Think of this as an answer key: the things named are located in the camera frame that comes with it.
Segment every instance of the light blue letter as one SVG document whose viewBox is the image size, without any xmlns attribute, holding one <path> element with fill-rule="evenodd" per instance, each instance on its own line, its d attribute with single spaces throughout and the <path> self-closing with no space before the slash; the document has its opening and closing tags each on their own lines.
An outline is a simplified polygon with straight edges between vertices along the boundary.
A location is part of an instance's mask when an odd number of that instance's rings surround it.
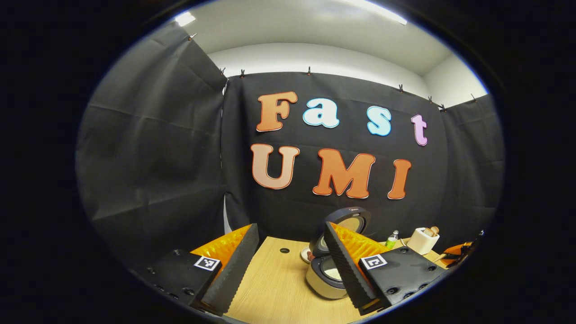
<svg viewBox="0 0 576 324">
<path fill-rule="evenodd" d="M 310 109 L 304 112 L 302 118 L 308 125 L 324 125 L 326 128 L 334 128 L 340 123 L 338 118 L 336 118 L 338 107 L 334 101 L 326 98 L 316 98 L 307 102 L 306 106 Z"/>
<path fill-rule="evenodd" d="M 372 135 L 386 136 L 390 134 L 392 115 L 386 108 L 372 106 L 366 110 L 366 115 L 371 122 L 368 123 L 368 131 Z"/>
</svg>

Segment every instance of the ceiling light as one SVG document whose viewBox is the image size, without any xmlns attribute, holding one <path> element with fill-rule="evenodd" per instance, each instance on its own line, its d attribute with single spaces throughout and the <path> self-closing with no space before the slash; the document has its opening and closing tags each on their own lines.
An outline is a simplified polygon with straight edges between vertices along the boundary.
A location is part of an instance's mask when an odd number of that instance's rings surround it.
<svg viewBox="0 0 576 324">
<path fill-rule="evenodd" d="M 192 14 L 190 14 L 189 12 L 185 12 L 183 14 L 179 14 L 178 16 L 176 16 L 175 19 L 176 22 L 178 22 L 178 24 L 180 25 L 180 27 L 183 27 L 195 21 L 196 17 L 192 16 Z"/>
<path fill-rule="evenodd" d="M 388 17 L 394 21 L 397 21 L 403 25 L 406 25 L 406 23 L 407 23 L 406 19 L 398 16 L 397 14 L 393 13 L 392 11 L 390 11 L 388 9 L 384 9 L 381 6 L 378 6 L 374 3 L 371 3 L 370 1 L 366 1 L 366 0 L 341 0 L 341 1 L 352 3 L 357 7 L 361 7 L 363 9 L 370 10 L 372 12 L 381 14 L 381 15 Z"/>
</svg>

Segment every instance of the pink letter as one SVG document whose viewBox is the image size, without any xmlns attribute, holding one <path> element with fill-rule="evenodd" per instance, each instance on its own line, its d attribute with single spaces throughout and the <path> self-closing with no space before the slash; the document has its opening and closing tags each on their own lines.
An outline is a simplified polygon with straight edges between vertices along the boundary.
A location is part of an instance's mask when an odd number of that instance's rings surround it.
<svg viewBox="0 0 576 324">
<path fill-rule="evenodd" d="M 428 139 L 424 137 L 424 129 L 426 128 L 426 122 L 422 120 L 422 116 L 416 115 L 410 119 L 414 124 L 414 137 L 416 137 L 416 143 L 420 146 L 424 146 L 428 143 Z"/>
</svg>

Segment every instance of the black backdrop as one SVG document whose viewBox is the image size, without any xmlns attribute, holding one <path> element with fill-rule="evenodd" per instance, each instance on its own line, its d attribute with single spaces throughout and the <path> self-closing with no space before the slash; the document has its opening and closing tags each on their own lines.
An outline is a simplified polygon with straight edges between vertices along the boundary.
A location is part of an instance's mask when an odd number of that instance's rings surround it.
<svg viewBox="0 0 576 324">
<path fill-rule="evenodd" d="M 175 24 L 127 51 L 95 90 L 78 135 L 88 217 L 128 266 L 223 235 L 226 78 Z"/>
<path fill-rule="evenodd" d="M 448 143 L 448 170 L 442 208 L 434 223 L 441 229 L 435 251 L 473 239 L 486 229 L 504 185 L 504 139 L 491 95 L 441 113 Z"/>
<path fill-rule="evenodd" d="M 282 128 L 256 131 L 261 116 L 258 97 L 288 91 L 294 91 L 298 101 L 290 104 L 286 119 L 278 116 Z M 310 126 L 302 120 L 308 100 L 319 97 L 338 105 L 338 126 Z M 368 131 L 366 110 L 370 106 L 391 112 L 392 130 L 387 136 Z M 425 146 L 415 140 L 411 118 L 417 114 L 427 123 Z M 233 77 L 226 88 L 222 117 L 222 166 L 230 226 L 235 229 L 258 223 L 262 236 L 307 241 L 327 214 L 361 206 L 372 213 L 364 231 L 372 239 L 386 240 L 395 229 L 401 237 L 410 237 L 417 227 L 436 225 L 441 229 L 437 248 L 463 243 L 459 240 L 471 240 L 484 228 L 498 202 L 503 168 L 501 164 L 490 167 L 492 161 L 502 160 L 501 131 L 490 96 L 480 98 L 474 106 L 459 105 L 440 112 L 436 104 L 424 98 L 354 78 L 317 73 Z M 289 186 L 273 190 L 256 183 L 250 150 L 255 143 L 274 148 L 268 161 L 268 174 L 273 178 L 281 172 L 278 148 L 300 149 Z M 318 151 L 322 148 L 338 150 L 346 167 L 359 153 L 376 157 L 366 199 L 312 193 L 320 177 Z M 406 196 L 392 200 L 387 193 L 394 183 L 396 159 L 406 159 L 412 167 Z"/>
</svg>

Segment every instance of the wooden table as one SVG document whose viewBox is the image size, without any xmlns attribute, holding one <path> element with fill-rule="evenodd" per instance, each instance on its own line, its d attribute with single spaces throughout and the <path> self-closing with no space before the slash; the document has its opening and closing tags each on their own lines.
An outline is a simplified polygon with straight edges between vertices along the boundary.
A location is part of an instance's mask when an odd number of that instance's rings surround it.
<svg viewBox="0 0 576 324">
<path fill-rule="evenodd" d="M 267 237 L 252 258 L 225 315 L 251 324 L 341 324 L 376 314 L 360 316 L 350 297 L 326 299 L 310 288 L 305 280 L 310 264 L 300 257 L 308 244 Z M 401 246 L 398 240 L 394 248 Z M 282 253 L 281 248 L 290 252 Z M 424 255 L 431 261 L 437 256 L 433 251 Z M 446 269 L 442 262 L 436 264 Z"/>
</svg>

